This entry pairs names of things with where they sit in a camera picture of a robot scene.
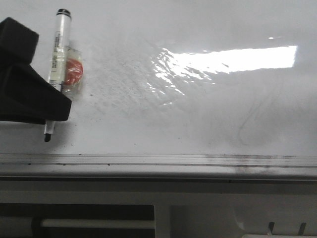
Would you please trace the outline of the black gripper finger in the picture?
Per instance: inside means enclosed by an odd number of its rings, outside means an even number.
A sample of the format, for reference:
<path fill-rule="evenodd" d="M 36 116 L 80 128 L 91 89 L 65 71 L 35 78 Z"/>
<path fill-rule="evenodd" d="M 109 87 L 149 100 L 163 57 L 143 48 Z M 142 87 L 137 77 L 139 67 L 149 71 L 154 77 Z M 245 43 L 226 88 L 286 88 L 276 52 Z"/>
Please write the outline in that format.
<path fill-rule="evenodd" d="M 0 119 L 45 124 L 66 121 L 71 100 L 32 67 L 39 34 L 11 17 L 0 23 Z"/>

